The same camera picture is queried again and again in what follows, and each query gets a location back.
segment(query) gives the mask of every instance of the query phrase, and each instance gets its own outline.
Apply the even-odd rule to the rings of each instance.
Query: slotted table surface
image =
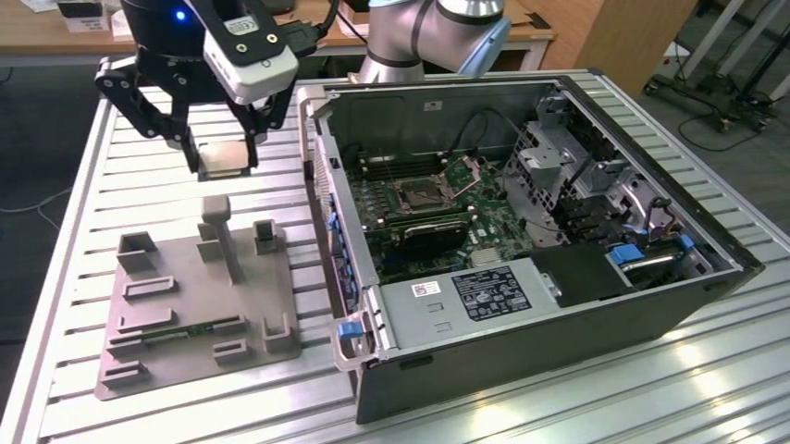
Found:
[[[249,178],[196,182],[183,155],[99,105],[0,442],[710,442],[790,436],[790,249],[783,235],[608,79],[568,74],[766,270],[654,342],[368,425],[332,363],[331,319],[304,194],[296,107]],[[147,96],[165,111],[169,97]],[[240,136],[223,105],[195,106],[197,142]],[[196,235],[200,199],[225,193],[229,227],[285,226],[299,359],[115,401],[92,395],[119,236]]]

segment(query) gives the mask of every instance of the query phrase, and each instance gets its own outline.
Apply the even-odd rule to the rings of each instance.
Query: warning label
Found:
[[[452,284],[472,321],[532,308],[510,266],[456,276]]]

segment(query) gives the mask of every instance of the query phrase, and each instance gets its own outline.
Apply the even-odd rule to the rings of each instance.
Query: small circuit board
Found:
[[[435,174],[353,178],[353,202],[381,283],[463,270],[482,260],[507,261],[532,250],[500,175],[484,160],[456,155]]]

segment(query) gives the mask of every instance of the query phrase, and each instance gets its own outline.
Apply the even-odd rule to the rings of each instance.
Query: metal stand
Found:
[[[702,39],[702,43],[699,44],[696,50],[694,51],[683,65],[683,75],[686,76],[686,78],[691,77],[691,72],[694,72],[694,69],[696,69],[696,66],[702,61],[702,58],[704,57],[704,55],[711,49],[711,46],[714,46],[714,43],[716,42],[718,36],[724,31],[724,28],[727,28],[727,23],[730,23],[730,20],[732,20],[732,16],[735,15],[735,12],[738,12],[740,5],[743,5],[743,0],[731,0],[731,2],[727,4],[727,7],[720,13],[720,16],[718,17],[718,20],[715,21],[711,30],[707,31],[707,34]]]
[[[732,68],[735,67],[735,64],[738,63],[738,61],[740,60],[740,57],[743,56],[743,54],[747,52],[748,48],[754,44],[754,41],[756,40],[760,33],[763,32],[763,29],[767,27],[770,20],[776,17],[776,14],[779,13],[779,11],[782,10],[782,8],[784,6],[784,3],[787,3],[787,0],[774,0],[774,4],[768,7],[767,11],[764,11],[760,14],[760,16],[756,18],[756,21],[754,22],[754,26],[748,29],[748,32],[743,36],[740,43],[735,47],[732,53],[727,57],[727,60],[724,60],[724,63],[722,64],[720,68],[718,69],[718,72],[716,72],[718,74],[720,74],[722,76],[726,76],[727,74],[730,74],[730,71],[732,71]]]

